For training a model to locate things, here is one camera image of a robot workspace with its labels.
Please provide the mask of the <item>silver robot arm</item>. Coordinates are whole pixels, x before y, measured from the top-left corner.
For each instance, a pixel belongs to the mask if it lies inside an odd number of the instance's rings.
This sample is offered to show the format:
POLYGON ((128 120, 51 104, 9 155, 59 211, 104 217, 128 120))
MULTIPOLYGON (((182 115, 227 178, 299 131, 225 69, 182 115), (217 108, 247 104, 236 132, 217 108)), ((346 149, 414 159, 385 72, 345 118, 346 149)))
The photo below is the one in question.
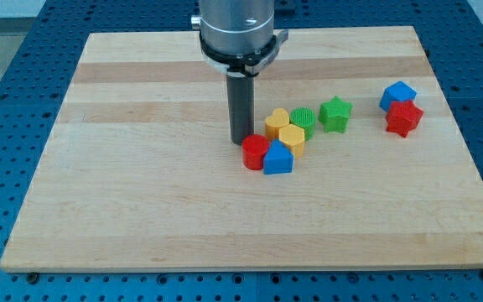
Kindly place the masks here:
POLYGON ((236 78, 255 77, 269 67, 288 40, 274 31, 273 0, 199 0, 192 18, 204 61, 236 78))

